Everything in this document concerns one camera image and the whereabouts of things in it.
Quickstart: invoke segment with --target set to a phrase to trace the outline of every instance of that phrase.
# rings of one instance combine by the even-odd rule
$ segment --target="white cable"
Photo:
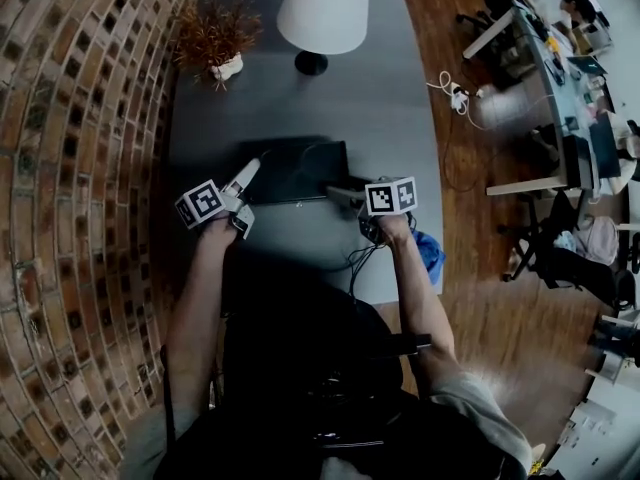
[[[447,88],[451,86],[453,80],[451,78],[451,74],[448,71],[441,71],[440,72],[440,76],[438,77],[438,80],[440,82],[440,85],[435,85],[432,83],[427,82],[427,85],[429,87],[433,87],[434,89],[440,89],[442,92],[444,92],[447,96],[449,96],[450,98],[453,96],[453,91],[447,91]],[[469,103],[469,100],[467,101],[463,101],[462,102],[462,108],[461,109],[456,109],[456,112],[458,113],[458,115],[467,116],[467,119],[469,120],[469,122],[476,127],[478,130],[482,130],[482,131],[489,131],[489,130],[495,130],[496,128],[499,128],[500,126],[502,126],[504,123],[508,123],[509,121],[513,121],[514,119],[520,119],[521,117],[526,116],[529,112],[531,112],[535,106],[540,103],[543,100],[546,100],[548,98],[554,98],[555,96],[553,94],[547,94],[545,96],[542,96],[541,98],[539,98],[533,105],[531,105],[525,112],[523,112],[522,114],[518,114],[517,116],[512,116],[512,117],[508,117],[507,119],[503,119],[502,121],[500,121],[499,123],[497,123],[494,126],[485,128],[484,126],[480,126],[479,124],[476,124],[473,119],[471,119],[471,104]]]
[[[544,100],[546,100],[546,99],[548,99],[548,98],[554,98],[554,97],[555,97],[555,96],[554,96],[553,94],[546,94],[546,95],[542,96],[541,98],[538,98],[538,99],[536,100],[536,102],[535,102],[535,103],[533,103],[533,104],[532,104],[532,105],[531,105],[531,106],[530,106],[530,107],[529,107],[525,112],[523,112],[523,113],[521,113],[521,114],[518,114],[517,116],[511,116],[511,117],[508,117],[508,118],[506,118],[506,119],[503,119],[502,121],[500,121],[500,122],[499,122],[499,123],[497,123],[496,125],[494,125],[494,126],[490,126],[489,128],[485,128],[485,127],[483,127],[483,126],[480,126],[480,125],[478,125],[478,124],[474,123],[474,122],[473,122],[473,119],[471,119],[471,113],[470,113],[470,112],[467,112],[467,119],[469,119],[469,122],[470,122],[473,126],[475,126],[476,128],[478,128],[478,130],[482,130],[482,131],[485,131],[485,132],[486,132],[486,131],[488,131],[488,130],[495,130],[496,128],[499,128],[500,126],[502,126],[504,123],[508,123],[509,121],[513,121],[513,120],[515,120],[515,119],[520,119],[521,117],[526,116],[529,112],[531,112],[531,111],[535,108],[535,106],[536,106],[538,103],[540,103],[541,101],[544,101]]]
[[[448,77],[448,80],[447,80],[446,83],[444,83],[442,81],[442,77],[443,76],[447,76]],[[427,85],[429,87],[433,87],[434,89],[442,89],[442,91],[449,97],[453,96],[453,91],[451,91],[451,92],[447,91],[447,87],[449,87],[451,85],[451,74],[448,71],[442,71],[440,73],[439,80],[440,80],[440,85],[430,84],[429,82],[427,82]]]

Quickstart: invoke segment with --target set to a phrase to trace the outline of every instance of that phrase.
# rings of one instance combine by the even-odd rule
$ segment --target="backpack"
[[[587,215],[573,232],[576,252],[591,261],[611,265],[618,255],[618,230],[610,217]]]

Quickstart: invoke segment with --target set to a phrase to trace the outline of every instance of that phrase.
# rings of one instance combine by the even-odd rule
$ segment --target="hand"
[[[229,247],[238,235],[238,230],[229,222],[229,212],[220,212],[207,224],[207,228],[200,237],[200,243],[207,248],[221,248],[223,251]]]
[[[390,243],[399,243],[411,238],[409,219],[403,215],[384,215],[378,219],[378,225]]]

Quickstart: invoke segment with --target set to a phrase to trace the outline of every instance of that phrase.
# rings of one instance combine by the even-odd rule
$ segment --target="table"
[[[228,180],[242,142],[324,136],[345,141],[354,176],[415,176],[417,228],[442,244],[433,117],[404,0],[370,0],[365,42],[353,52],[330,56],[327,71],[318,77],[294,67],[298,50],[275,26],[282,0],[248,1],[261,14],[264,31],[243,54],[244,69],[229,80],[227,91],[216,92],[194,84],[191,73],[180,74],[169,148],[174,200],[206,179],[218,185]],[[355,217],[326,199],[252,208],[256,222],[245,244],[250,249],[335,270],[345,265],[350,252],[368,245]],[[188,259],[195,238],[177,214],[171,219],[177,249]],[[348,290],[349,269],[323,275]],[[442,281],[436,289],[441,292]],[[371,304],[397,300],[388,248],[373,254],[357,278],[355,293]]]
[[[558,138],[558,153],[560,159],[560,167],[558,174],[547,178],[524,181],[518,183],[509,183],[505,185],[497,185],[487,187],[486,193],[490,196],[514,194],[520,192],[529,192],[533,190],[568,188],[567,172],[581,172],[586,174],[582,178],[590,180],[580,186],[571,186],[569,188],[581,188],[592,192],[594,197],[600,194],[600,178],[598,176],[598,166],[595,161],[593,146],[591,145],[591,134],[589,131],[589,122],[583,117],[583,105],[581,100],[582,90],[580,83],[574,80],[568,70],[565,68],[565,83],[559,85],[553,76],[549,73],[545,61],[550,61],[551,54],[547,50],[544,42],[540,39],[537,32],[528,21],[527,16],[531,11],[514,3],[513,7],[500,20],[482,34],[474,43],[472,43],[463,53],[464,58],[470,59],[476,55],[484,46],[489,44],[500,32],[509,25],[517,23],[528,42],[533,54],[536,67],[542,78],[545,92],[552,96],[548,98],[548,104],[551,108],[553,123],[556,127],[556,136]],[[579,128],[570,131],[566,125],[567,119],[577,119]],[[564,137],[576,135],[585,139],[589,147],[589,158],[581,158],[575,155],[567,155],[565,152]]]

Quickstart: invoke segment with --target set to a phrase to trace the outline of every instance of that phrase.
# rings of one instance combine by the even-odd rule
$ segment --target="black laptop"
[[[587,75],[598,76],[607,74],[602,65],[591,55],[578,55],[576,57],[568,57],[567,60]]]
[[[589,132],[600,178],[620,176],[620,160],[609,116],[607,114],[598,115],[598,120],[591,125]]]
[[[349,176],[347,148],[325,137],[296,137],[245,142],[244,161],[259,158],[260,169],[245,195],[252,204],[292,203],[327,197],[326,186]]]

